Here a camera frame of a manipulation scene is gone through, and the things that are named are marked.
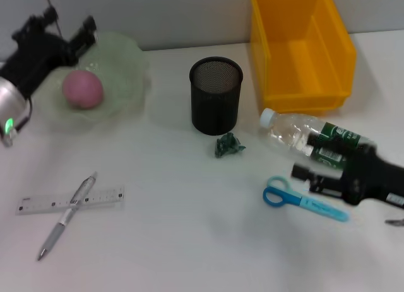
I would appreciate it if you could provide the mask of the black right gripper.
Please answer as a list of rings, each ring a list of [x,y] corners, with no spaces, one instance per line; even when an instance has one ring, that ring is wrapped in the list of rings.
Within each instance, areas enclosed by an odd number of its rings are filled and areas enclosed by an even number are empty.
[[[373,142],[358,134],[326,136],[311,132],[307,144],[314,148],[316,161],[347,163],[340,180],[318,175],[309,168],[294,164],[292,177],[309,182],[309,192],[324,196],[342,196],[353,206],[365,199],[375,199],[395,207],[403,206],[403,167],[378,157]]]

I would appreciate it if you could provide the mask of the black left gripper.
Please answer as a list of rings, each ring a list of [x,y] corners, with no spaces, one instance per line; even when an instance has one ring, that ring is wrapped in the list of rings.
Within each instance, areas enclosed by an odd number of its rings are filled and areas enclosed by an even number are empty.
[[[15,33],[43,32],[57,20],[56,9],[49,6],[42,15],[31,15]],[[6,60],[1,68],[1,77],[11,82],[23,98],[30,98],[53,70],[78,63],[80,57],[95,44],[96,31],[93,16],[88,16],[69,43],[47,32],[31,35]]]

